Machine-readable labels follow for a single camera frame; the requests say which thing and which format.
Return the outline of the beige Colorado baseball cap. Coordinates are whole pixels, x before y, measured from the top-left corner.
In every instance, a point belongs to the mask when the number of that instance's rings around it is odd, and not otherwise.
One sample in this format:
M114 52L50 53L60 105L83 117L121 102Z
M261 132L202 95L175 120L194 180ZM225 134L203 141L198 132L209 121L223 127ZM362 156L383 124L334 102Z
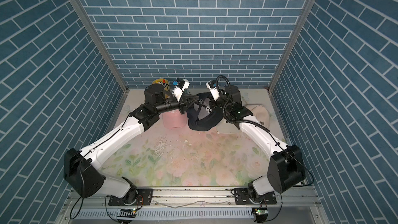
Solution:
M249 109L256 119L259 121L261 125L270 128L270 116L268 110L263 105L246 105L246 108Z

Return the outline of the black baseball cap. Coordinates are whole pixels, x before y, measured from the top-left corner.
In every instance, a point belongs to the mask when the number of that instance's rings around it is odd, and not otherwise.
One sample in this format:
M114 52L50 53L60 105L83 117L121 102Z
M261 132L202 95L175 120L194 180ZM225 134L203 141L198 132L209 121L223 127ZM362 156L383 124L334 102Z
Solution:
M199 101L186 111L188 126L194 131L209 131L223 119L222 108L216 105L210 92L197 96Z

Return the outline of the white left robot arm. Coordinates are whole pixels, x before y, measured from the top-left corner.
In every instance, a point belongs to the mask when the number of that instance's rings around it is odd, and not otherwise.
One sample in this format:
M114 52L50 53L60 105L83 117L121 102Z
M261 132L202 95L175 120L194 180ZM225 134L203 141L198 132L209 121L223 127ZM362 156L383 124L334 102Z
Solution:
M149 130L159 119L161 113L178 110L181 114L199 98L185 93L190 83L178 78L172 92L161 84L152 84L144 91L145 101L137 109L128 113L122 124L96 142L64 156L64 179L85 199L95 194L117 198L124 205L135 202L137 187L125 177L101 174L99 169L116 151L132 138Z

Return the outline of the pink baseball cap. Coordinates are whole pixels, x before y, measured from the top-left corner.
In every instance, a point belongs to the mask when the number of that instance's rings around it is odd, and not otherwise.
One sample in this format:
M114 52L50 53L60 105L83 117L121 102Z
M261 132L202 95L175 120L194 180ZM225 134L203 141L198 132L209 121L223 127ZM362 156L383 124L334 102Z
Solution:
M162 122L165 128L181 128L188 122L187 113L181 114L179 110L173 110L161 114Z

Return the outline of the cream white baseball cap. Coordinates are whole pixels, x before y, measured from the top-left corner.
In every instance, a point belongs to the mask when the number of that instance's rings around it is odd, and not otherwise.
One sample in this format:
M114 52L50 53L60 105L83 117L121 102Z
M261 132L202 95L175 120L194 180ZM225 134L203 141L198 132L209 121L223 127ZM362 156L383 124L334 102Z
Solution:
M220 134L237 134L240 133L240 129L234 124L228 123L225 119L222 119L217 125L216 130Z

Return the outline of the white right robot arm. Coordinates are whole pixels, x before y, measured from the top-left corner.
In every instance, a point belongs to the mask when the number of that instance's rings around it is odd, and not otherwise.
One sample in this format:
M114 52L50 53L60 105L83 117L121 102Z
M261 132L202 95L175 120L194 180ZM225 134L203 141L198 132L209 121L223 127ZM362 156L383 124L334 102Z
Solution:
M290 146L272 135L254 113L242 104L238 87L232 86L223 75L208 81L206 87L226 122L248 135L268 157L266 174L248 184L251 201L260 203L266 194L281 194L306 179L306 167L300 148Z

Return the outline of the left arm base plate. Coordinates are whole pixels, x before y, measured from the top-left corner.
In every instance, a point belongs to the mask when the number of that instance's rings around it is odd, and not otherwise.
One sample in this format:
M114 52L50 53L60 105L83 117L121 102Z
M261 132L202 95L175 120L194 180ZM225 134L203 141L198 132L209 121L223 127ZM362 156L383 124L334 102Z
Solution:
M151 204L153 196L152 188L138 188L130 190L123 198L115 196L108 197L108 205L110 206L147 206Z

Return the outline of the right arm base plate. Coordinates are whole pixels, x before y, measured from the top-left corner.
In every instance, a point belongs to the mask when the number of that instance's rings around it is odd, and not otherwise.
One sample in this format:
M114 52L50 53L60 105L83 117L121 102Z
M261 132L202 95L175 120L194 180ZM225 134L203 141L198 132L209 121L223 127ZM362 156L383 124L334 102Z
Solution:
M252 188L239 187L230 190L236 205L275 205L277 203L274 192L258 195Z

